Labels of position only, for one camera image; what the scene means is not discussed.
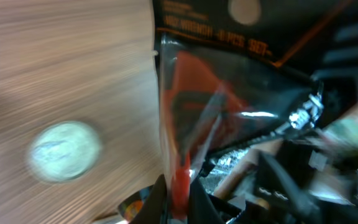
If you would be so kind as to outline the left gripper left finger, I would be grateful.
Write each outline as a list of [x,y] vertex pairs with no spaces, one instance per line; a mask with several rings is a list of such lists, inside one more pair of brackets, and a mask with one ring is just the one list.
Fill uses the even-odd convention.
[[150,195],[130,224],[166,224],[166,209],[167,186],[162,174],[157,178]]

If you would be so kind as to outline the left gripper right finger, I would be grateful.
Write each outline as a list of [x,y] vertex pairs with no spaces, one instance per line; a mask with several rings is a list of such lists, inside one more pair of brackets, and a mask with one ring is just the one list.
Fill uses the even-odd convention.
[[196,178],[190,185],[188,224],[225,224],[199,178]]

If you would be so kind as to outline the black red tool package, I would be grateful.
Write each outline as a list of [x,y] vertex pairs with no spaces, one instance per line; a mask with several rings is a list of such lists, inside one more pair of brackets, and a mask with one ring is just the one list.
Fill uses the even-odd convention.
[[358,0],[154,0],[167,223],[249,223],[252,148],[358,146]]

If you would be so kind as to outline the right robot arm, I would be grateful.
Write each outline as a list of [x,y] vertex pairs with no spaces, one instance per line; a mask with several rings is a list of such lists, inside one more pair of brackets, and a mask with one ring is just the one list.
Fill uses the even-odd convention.
[[358,146],[284,141],[252,148],[249,223],[358,223]]

